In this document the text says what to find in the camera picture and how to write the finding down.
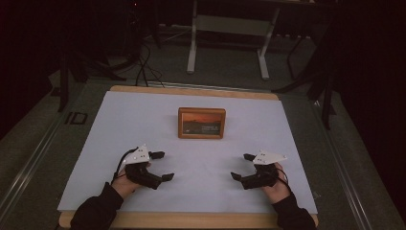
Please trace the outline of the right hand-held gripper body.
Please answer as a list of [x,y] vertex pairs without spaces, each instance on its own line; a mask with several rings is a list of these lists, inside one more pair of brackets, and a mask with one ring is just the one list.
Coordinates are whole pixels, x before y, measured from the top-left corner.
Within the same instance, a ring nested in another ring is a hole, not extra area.
[[254,161],[251,161],[256,172],[252,175],[243,176],[244,181],[240,182],[242,187],[245,190],[266,186],[272,187],[279,178],[275,164],[285,159],[284,155],[261,150]]

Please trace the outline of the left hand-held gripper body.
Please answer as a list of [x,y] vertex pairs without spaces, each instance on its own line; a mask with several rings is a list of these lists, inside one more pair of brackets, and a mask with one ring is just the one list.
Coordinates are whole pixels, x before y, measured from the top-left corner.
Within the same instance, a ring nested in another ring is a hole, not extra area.
[[147,170],[149,161],[149,150],[146,145],[132,149],[130,154],[124,158],[124,170],[126,177],[134,183],[156,190],[163,182],[161,177]]

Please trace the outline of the wooden picture frame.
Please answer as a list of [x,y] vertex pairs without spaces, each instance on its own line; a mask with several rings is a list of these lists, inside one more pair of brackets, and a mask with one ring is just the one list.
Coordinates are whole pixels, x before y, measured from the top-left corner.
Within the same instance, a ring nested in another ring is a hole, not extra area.
[[178,137],[181,139],[222,139],[224,108],[179,107]]

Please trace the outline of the person's left hand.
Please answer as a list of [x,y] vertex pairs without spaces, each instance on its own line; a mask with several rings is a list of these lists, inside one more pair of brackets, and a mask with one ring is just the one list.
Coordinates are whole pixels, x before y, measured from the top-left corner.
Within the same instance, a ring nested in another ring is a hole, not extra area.
[[126,177],[125,170],[120,170],[111,182],[111,186],[122,197],[122,199],[126,199],[136,190],[142,188],[142,185],[134,183]]

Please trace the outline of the person's right hand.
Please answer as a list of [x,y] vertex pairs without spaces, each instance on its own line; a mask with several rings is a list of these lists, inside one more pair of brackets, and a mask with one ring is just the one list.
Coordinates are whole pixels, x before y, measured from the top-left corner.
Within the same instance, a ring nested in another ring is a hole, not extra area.
[[277,182],[272,187],[266,186],[261,188],[272,204],[278,203],[291,195],[287,177],[282,166],[279,163],[276,163],[275,166],[279,174]]

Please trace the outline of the white table mat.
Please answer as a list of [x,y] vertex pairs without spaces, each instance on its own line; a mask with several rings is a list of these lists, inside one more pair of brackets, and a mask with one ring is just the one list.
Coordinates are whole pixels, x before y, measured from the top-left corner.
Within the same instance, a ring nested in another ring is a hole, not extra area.
[[[223,138],[179,138],[181,107],[225,109]],[[137,191],[124,202],[126,211],[269,213],[272,208],[261,190],[245,190],[232,178],[233,173],[253,173],[253,164],[243,156],[262,150],[284,156],[282,167],[299,205],[311,214],[317,211],[281,102],[113,91],[103,98],[59,210],[75,210],[97,195],[121,157],[141,145],[165,154],[152,161],[150,171],[174,178],[156,190]]]

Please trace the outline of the black metal stand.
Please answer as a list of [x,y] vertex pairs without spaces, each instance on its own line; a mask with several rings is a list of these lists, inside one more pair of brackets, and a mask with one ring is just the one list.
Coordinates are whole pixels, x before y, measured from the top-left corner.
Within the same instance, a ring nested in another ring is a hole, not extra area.
[[59,112],[63,111],[69,102],[69,73],[72,73],[78,81],[86,81],[86,76],[82,68],[83,62],[113,81],[124,80],[124,78],[115,75],[108,68],[103,67],[83,53],[75,49],[69,50],[63,48],[60,51]]
[[334,72],[329,72],[325,68],[322,68],[321,70],[311,71],[310,69],[311,62],[309,62],[302,72],[300,72],[297,76],[294,76],[292,65],[290,63],[292,54],[295,52],[295,50],[298,48],[298,46],[304,39],[305,38],[302,36],[296,42],[294,47],[288,53],[286,59],[288,71],[293,82],[288,84],[287,86],[278,89],[273,89],[273,92],[286,93],[295,88],[298,88],[299,86],[310,83],[311,86],[307,90],[306,95],[310,100],[313,101],[317,101],[319,97],[323,95],[321,119],[324,127],[327,130],[330,130],[329,114],[331,112],[331,97],[332,97],[332,86],[334,83]]

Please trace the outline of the white metal stand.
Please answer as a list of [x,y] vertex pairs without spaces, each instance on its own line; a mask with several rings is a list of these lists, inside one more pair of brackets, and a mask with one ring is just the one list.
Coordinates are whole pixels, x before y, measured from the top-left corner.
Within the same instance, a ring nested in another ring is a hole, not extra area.
[[265,54],[273,35],[277,19],[281,12],[280,8],[275,8],[271,13],[269,21],[232,18],[224,16],[214,16],[199,14],[197,12],[198,0],[193,0],[192,5],[192,40],[188,58],[187,73],[193,74],[195,69],[198,31],[216,32],[236,35],[255,35],[264,38],[263,44],[257,49],[257,57],[261,77],[264,81],[270,79]]

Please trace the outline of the black rectangular floor bracket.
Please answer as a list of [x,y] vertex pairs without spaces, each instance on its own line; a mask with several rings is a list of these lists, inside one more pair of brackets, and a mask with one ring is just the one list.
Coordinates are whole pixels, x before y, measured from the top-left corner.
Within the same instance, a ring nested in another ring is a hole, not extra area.
[[70,112],[65,119],[65,125],[84,125],[87,121],[88,114],[82,112]]

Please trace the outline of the metal floor rail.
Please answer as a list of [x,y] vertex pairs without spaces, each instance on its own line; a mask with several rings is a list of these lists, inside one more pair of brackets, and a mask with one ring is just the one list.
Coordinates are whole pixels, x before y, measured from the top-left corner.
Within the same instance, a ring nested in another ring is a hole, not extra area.
[[352,215],[356,221],[359,230],[372,230],[372,226],[369,218],[365,212],[363,204],[359,198],[359,195],[350,179],[350,175],[345,167],[344,161],[341,157],[340,151],[338,150],[333,138],[331,137],[330,131],[327,130],[322,122],[321,112],[322,107],[318,101],[309,102],[313,115],[315,116],[318,126],[322,130],[322,133],[327,140],[328,147],[332,154],[333,164],[338,173],[338,178],[340,184],[343,188],[344,194],[350,206]]
[[0,226],[7,222],[9,215],[14,209],[19,198],[24,193],[26,187],[30,183],[38,165],[46,154],[49,146],[53,142],[59,127],[64,123],[68,117],[67,111],[58,112],[52,120],[50,126],[46,129],[45,133],[41,136],[40,141],[36,145],[34,151],[28,157],[24,166],[15,176],[12,184],[7,189],[5,194],[0,198]]

